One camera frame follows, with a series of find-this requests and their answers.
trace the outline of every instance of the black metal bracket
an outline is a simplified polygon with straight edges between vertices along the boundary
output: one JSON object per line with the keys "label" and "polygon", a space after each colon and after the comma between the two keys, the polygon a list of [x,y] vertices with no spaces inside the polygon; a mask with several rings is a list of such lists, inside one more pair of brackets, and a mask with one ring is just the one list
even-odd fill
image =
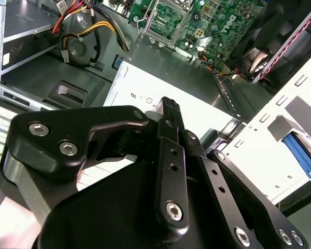
{"label": "black metal bracket", "polygon": [[265,248],[308,248],[297,228],[221,151],[207,156],[220,167],[241,213],[248,214],[249,229]]}
{"label": "black metal bracket", "polygon": [[[206,156],[174,100],[156,116],[116,106],[12,120],[0,188],[43,225],[39,248],[308,248],[224,154]],[[128,154],[137,161],[77,192],[80,170]]]}

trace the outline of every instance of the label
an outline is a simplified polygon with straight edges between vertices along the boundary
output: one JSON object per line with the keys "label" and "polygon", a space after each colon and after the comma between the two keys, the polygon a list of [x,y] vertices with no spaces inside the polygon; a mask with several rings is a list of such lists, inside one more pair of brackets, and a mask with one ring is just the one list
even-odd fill
{"label": "label", "polygon": [[10,53],[4,54],[2,56],[2,66],[7,65],[9,63]]}
{"label": "label", "polygon": [[60,14],[62,14],[62,15],[63,15],[63,13],[66,12],[66,10],[68,9],[68,6],[67,6],[65,0],[61,0],[60,2],[58,2],[58,3],[56,4],[56,6],[58,7]]}
{"label": "label", "polygon": [[231,15],[228,22],[226,23],[226,25],[223,27],[223,29],[221,30],[222,33],[227,33],[227,31],[229,30],[230,26],[233,25],[233,22],[236,20],[236,16],[235,15]]}

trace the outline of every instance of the blue tab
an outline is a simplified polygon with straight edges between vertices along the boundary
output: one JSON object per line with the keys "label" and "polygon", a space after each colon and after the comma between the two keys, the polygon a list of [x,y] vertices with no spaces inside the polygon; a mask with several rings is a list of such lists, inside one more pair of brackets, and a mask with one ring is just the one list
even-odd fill
{"label": "blue tab", "polygon": [[311,158],[302,148],[302,146],[296,141],[292,134],[287,135],[283,142],[288,146],[290,151],[296,157],[300,166],[304,170],[307,177],[311,179]]}

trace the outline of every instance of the cooling fan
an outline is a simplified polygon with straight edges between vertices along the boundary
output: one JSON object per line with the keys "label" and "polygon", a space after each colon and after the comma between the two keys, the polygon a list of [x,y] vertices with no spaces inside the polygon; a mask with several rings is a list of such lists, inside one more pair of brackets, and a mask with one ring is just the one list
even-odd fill
{"label": "cooling fan", "polygon": [[[311,0],[271,0],[256,18],[245,36],[230,54],[226,64],[249,81],[259,75],[267,63],[311,13]],[[300,41],[291,44],[263,81],[276,92],[302,66],[311,53],[311,24],[300,33]]]}

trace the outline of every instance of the bolt head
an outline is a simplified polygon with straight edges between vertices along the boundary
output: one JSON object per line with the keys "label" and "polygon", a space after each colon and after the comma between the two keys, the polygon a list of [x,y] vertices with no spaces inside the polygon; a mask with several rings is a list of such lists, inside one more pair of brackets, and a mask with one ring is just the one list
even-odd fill
{"label": "bolt head", "polygon": [[77,146],[71,142],[63,142],[59,145],[62,154],[66,156],[73,156],[78,152]]}
{"label": "bolt head", "polygon": [[190,131],[188,131],[188,136],[191,138],[191,139],[193,139],[193,140],[195,140],[196,139],[196,135],[195,134],[193,134],[192,132],[190,132]]}
{"label": "bolt head", "polygon": [[143,119],[143,115],[138,111],[134,111],[134,115],[139,119]]}
{"label": "bolt head", "polygon": [[289,236],[283,232],[282,230],[279,230],[280,235],[282,240],[287,244],[287,245],[292,245],[291,239],[289,238]]}
{"label": "bolt head", "polygon": [[249,236],[246,234],[246,232],[242,228],[235,227],[235,235],[243,246],[245,247],[250,246]]}
{"label": "bolt head", "polygon": [[49,133],[49,129],[42,123],[33,123],[29,125],[29,131],[35,136],[46,136]]}
{"label": "bolt head", "polygon": [[216,152],[216,155],[217,155],[217,157],[220,158],[221,160],[224,160],[224,159],[225,159],[223,153]]}
{"label": "bolt head", "polygon": [[294,237],[294,239],[296,240],[296,242],[300,245],[303,246],[304,245],[304,241],[301,239],[301,237],[299,237],[297,235],[297,233],[295,233],[294,231],[291,232],[292,236]]}
{"label": "bolt head", "polygon": [[169,202],[166,204],[166,210],[170,217],[175,220],[179,221],[182,219],[182,210],[181,208],[175,204],[174,202]]}

